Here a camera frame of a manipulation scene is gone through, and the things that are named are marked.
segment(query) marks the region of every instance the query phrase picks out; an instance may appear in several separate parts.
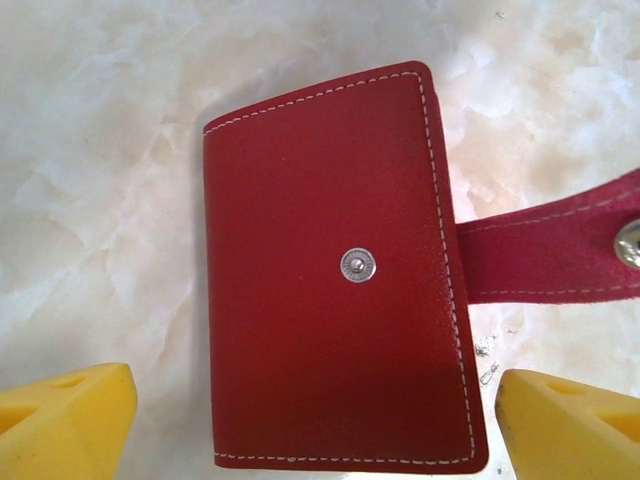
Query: snap button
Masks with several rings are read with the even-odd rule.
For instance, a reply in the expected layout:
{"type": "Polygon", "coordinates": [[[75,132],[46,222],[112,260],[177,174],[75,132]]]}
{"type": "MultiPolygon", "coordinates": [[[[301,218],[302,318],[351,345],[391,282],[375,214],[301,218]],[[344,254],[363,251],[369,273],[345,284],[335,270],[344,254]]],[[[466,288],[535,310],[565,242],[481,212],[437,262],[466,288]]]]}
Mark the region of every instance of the snap button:
{"type": "Polygon", "coordinates": [[[342,256],[340,270],[350,282],[362,283],[376,273],[376,261],[369,250],[352,248],[342,256]]]}
{"type": "Polygon", "coordinates": [[[640,269],[640,220],[634,220],[620,229],[613,249],[622,263],[640,269]]]}

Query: red leather strap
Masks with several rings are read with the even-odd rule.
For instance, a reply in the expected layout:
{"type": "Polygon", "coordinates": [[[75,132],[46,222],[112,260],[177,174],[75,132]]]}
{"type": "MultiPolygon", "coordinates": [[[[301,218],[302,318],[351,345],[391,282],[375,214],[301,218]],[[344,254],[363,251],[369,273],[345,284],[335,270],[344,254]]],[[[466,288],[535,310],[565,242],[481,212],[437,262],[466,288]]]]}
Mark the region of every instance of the red leather strap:
{"type": "Polygon", "coordinates": [[[469,303],[586,303],[640,295],[613,250],[640,218],[640,169],[539,207],[458,225],[469,303]]]}

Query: wallet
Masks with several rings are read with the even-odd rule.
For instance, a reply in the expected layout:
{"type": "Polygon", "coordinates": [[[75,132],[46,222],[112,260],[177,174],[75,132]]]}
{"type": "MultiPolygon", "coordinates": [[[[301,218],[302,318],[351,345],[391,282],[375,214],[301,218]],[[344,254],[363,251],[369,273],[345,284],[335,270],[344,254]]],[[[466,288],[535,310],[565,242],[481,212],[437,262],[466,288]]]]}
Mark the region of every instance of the wallet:
{"type": "Polygon", "coordinates": [[[204,185],[222,467],[477,472],[488,446],[468,304],[614,300],[640,286],[612,246],[638,217],[637,170],[456,225],[419,62],[210,122],[204,185]]]}

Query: table surface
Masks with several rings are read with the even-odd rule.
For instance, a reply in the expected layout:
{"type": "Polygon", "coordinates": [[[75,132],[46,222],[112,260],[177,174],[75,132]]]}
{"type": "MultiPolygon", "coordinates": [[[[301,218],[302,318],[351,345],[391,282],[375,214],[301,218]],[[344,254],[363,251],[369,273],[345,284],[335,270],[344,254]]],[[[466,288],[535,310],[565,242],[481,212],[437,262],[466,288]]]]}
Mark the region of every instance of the table surface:
{"type": "MultiPolygon", "coordinates": [[[[421,60],[458,221],[508,212],[638,166],[638,24],[635,0],[5,2],[0,389],[126,362],[118,478],[340,478],[213,466],[202,126],[421,60]]],[[[469,478],[515,478],[493,414],[507,368],[639,396],[639,319],[633,301],[472,307],[491,459],[469,478]]]]}

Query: small debris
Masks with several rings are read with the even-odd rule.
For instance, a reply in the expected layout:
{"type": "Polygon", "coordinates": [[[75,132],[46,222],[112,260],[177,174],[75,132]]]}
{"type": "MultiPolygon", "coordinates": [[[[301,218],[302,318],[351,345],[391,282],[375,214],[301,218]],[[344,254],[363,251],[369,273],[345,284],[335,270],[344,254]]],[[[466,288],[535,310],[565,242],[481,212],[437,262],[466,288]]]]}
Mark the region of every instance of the small debris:
{"type": "Polygon", "coordinates": [[[499,366],[498,362],[493,362],[491,364],[491,367],[489,367],[489,370],[484,372],[480,377],[480,385],[486,386],[489,384],[489,382],[493,378],[493,375],[498,371],[498,366],[499,366]]]}
{"type": "Polygon", "coordinates": [[[493,344],[495,343],[497,335],[490,335],[488,337],[481,338],[474,345],[476,355],[479,357],[488,357],[493,350],[493,344]]]}

